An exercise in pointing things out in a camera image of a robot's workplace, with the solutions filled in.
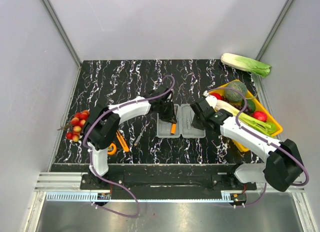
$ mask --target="gray plastic tray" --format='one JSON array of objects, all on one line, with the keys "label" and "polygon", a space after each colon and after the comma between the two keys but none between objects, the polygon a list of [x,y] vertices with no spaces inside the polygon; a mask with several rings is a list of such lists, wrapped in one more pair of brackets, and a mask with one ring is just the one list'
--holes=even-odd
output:
[{"label": "gray plastic tray", "polygon": [[179,138],[181,135],[183,138],[204,138],[206,137],[206,131],[193,128],[191,126],[195,113],[189,104],[174,105],[174,111],[176,111],[176,130],[174,134],[171,134],[171,123],[163,122],[159,119],[159,115],[156,115],[156,136],[158,138]]},{"label": "gray plastic tray", "polygon": [[181,134],[183,138],[204,138],[206,137],[206,131],[193,128],[191,126],[195,113],[190,107],[190,104],[181,104],[180,106],[182,114],[181,122]]},{"label": "gray plastic tray", "polygon": [[179,138],[181,135],[181,108],[180,105],[174,104],[174,111],[176,111],[176,129],[175,133],[171,134],[171,126],[172,124],[169,122],[164,122],[161,119],[159,119],[159,114],[156,115],[156,136],[158,138]]}]

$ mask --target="green lettuce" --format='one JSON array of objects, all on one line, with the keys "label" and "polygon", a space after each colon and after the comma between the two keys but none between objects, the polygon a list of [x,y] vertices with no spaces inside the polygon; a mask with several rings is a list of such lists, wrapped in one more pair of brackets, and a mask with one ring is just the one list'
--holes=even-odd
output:
[{"label": "green lettuce", "polygon": [[224,65],[238,70],[255,73],[265,78],[270,73],[271,66],[252,58],[243,57],[232,53],[224,53],[221,56]]}]

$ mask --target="red fruit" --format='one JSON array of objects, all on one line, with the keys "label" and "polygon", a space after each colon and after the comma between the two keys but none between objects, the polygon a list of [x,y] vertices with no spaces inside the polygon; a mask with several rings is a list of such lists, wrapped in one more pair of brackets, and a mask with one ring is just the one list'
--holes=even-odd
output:
[{"label": "red fruit", "polygon": [[81,114],[81,113],[78,112],[78,113],[76,113],[76,114],[74,115],[74,117],[79,119],[79,118],[80,118],[80,114]]},{"label": "red fruit", "polygon": [[85,123],[86,123],[86,120],[82,119],[82,120],[80,120],[78,126],[80,126],[82,128],[85,125]]},{"label": "red fruit", "polygon": [[81,120],[86,120],[86,119],[88,118],[88,114],[85,113],[85,112],[82,112],[82,113],[79,115],[79,118],[80,118]]},{"label": "red fruit", "polygon": [[216,97],[218,100],[222,100],[222,96],[218,93],[211,93],[211,95]]},{"label": "red fruit", "polygon": [[78,142],[78,141],[79,141],[79,135],[74,134],[74,135],[72,136],[72,141],[73,141],[73,142]]},{"label": "red fruit", "polygon": [[79,124],[79,118],[73,118],[71,121],[70,121],[70,124],[72,124],[73,126],[76,126],[77,124]]},{"label": "red fruit", "polygon": [[268,116],[266,115],[266,113],[262,112],[262,111],[256,111],[252,114],[252,117],[262,121],[262,122],[266,122],[268,119]]},{"label": "red fruit", "polygon": [[74,135],[72,134],[72,133],[66,133],[65,134],[65,137],[68,139],[68,140],[72,140],[72,137],[73,137]]},{"label": "red fruit", "polygon": [[84,111],[82,111],[82,113],[86,113],[88,116],[90,115],[90,112],[89,112],[89,110],[84,110]]},{"label": "red fruit", "polygon": [[81,130],[82,130],[82,129],[81,129],[81,127],[80,127],[80,126],[78,126],[78,125],[77,125],[77,126],[75,126],[75,127],[73,127],[73,132],[74,132],[74,133],[81,132]]}]

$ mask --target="metal frame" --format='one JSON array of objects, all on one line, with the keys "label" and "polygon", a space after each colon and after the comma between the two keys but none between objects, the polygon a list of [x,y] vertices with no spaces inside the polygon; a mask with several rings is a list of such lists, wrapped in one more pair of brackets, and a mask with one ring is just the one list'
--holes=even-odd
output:
[{"label": "metal frame", "polygon": [[[35,186],[35,190],[33,192],[33,198],[29,210],[28,217],[26,219],[25,227],[23,229],[24,232],[36,232],[38,222],[40,219],[40,215],[43,209],[44,201],[46,199],[47,192],[69,192],[68,194],[79,194],[79,192],[83,192],[84,194],[95,193],[110,193],[108,189],[106,190],[80,190],[80,184],[82,179],[82,174],[80,172],[42,172],[39,175],[37,184]],[[264,188],[264,183],[257,184],[256,191],[248,190],[248,193],[256,193],[257,191],[262,191]],[[221,191],[223,195],[229,195],[230,193],[241,193],[241,191],[236,190],[228,190]],[[267,185],[266,193],[279,193],[270,185]],[[307,200],[307,196],[305,190],[302,187],[294,187],[291,186],[289,190],[285,193],[288,193],[292,196],[295,207],[298,212],[298,216],[303,228],[304,232],[318,232],[318,227],[315,222],[315,219],[312,215],[309,202]],[[159,200],[139,200],[140,202],[164,202]],[[115,202],[128,202],[132,203],[134,200],[117,200]],[[214,203],[218,201],[210,201],[210,200],[176,200],[176,201],[165,201],[167,203]]]},{"label": "metal frame", "polygon": [[[72,98],[75,92],[76,84],[80,75],[82,61],[80,60],[79,56],[77,55],[74,47],[72,46],[66,32],[64,31],[51,3],[49,0],[41,0],[43,5],[45,6],[49,16],[51,17],[55,27],[57,28],[59,34],[61,35],[62,40],[64,41],[67,49],[69,50],[74,62],[79,66],[76,78],[74,80],[74,84],[70,93],[69,102],[66,106],[65,113],[61,119],[63,123],[66,122],[68,111],[72,102]],[[277,32],[278,28],[280,27],[282,21],[284,20],[286,14],[288,13],[291,5],[295,0],[287,0],[277,17],[274,25],[272,26],[267,38],[265,39],[256,59],[261,60],[263,55],[265,54],[270,42],[272,41],[275,33]],[[255,74],[252,75],[253,81],[255,83],[256,88],[259,88],[258,96],[260,102],[264,105],[264,107],[272,113],[272,109],[269,106],[269,100],[266,95],[266,91],[264,85],[261,81],[261,78],[256,76]],[[58,134],[54,151],[52,153],[52,158],[50,165],[52,165],[55,155],[58,151],[58,146],[60,143],[60,139],[62,136],[62,131]],[[29,214],[26,218],[25,227],[23,229],[24,232],[36,232],[38,222],[40,219],[40,215],[42,212],[42,208],[44,205],[44,201],[46,198],[47,192],[88,192],[88,190],[80,190],[80,184],[82,179],[82,173],[78,172],[42,172],[39,175],[35,190],[33,192],[33,197],[31,201],[31,206],[29,210]],[[257,184],[258,191],[262,191],[264,184]],[[90,190],[90,192],[101,192],[101,193],[109,193],[109,190]],[[241,193],[241,191],[222,191],[222,193]],[[266,193],[275,193],[278,192],[273,189],[271,186],[267,186]],[[292,195],[294,199],[294,203],[298,212],[298,216],[300,218],[303,230],[305,232],[313,231],[318,232],[317,225],[315,223],[315,219],[311,213],[311,209],[306,197],[305,190],[302,187],[290,187],[290,189],[286,192]]]},{"label": "metal frame", "polygon": [[76,65],[78,67],[80,67],[82,65],[82,61],[79,58],[75,48],[73,47],[72,43],[70,42],[62,24],[59,21],[59,18],[50,2],[50,0],[41,0],[46,11],[48,12],[55,28],[57,29],[59,35],[61,36],[62,41],[64,42],[66,48],[68,49],[72,59],[74,60],[74,62],[76,63]]},{"label": "metal frame", "polygon": [[[61,125],[65,125],[66,122],[67,122],[68,113],[69,113],[69,110],[70,110],[70,107],[71,107],[72,99],[73,99],[74,94],[75,94],[75,90],[76,90],[77,82],[78,82],[78,79],[79,79],[79,76],[80,76],[80,72],[81,72],[81,66],[79,66],[79,68],[77,70],[77,73],[76,73],[76,76],[74,78],[73,85],[72,85],[72,88],[71,88],[71,91],[70,91],[70,95],[69,95],[69,100],[68,100],[68,102],[66,104],[65,111],[64,111],[64,113],[62,115],[62,118],[61,118]],[[50,159],[49,167],[48,167],[48,170],[47,170],[48,172],[51,170],[51,166],[55,162],[55,158],[56,158],[56,155],[57,155],[57,152],[58,152],[58,148],[59,148],[59,145],[60,145],[60,140],[61,140],[62,134],[63,134],[63,130],[59,130],[58,131],[58,136],[56,137],[56,140],[55,140],[55,144],[54,144],[53,153],[52,153],[52,156],[51,156],[51,159]]]}]

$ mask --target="gray wall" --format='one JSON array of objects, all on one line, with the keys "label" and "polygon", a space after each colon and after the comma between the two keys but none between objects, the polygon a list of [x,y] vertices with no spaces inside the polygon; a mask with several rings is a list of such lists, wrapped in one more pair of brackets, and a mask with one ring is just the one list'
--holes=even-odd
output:
[{"label": "gray wall", "polygon": [[77,68],[40,0],[0,0],[0,227],[19,231]]},{"label": "gray wall", "polygon": [[320,225],[320,0],[296,0],[262,61],[263,79],[283,137],[294,140],[310,173],[306,194]]},{"label": "gray wall", "polygon": [[82,60],[256,57],[286,0],[50,0]]}]

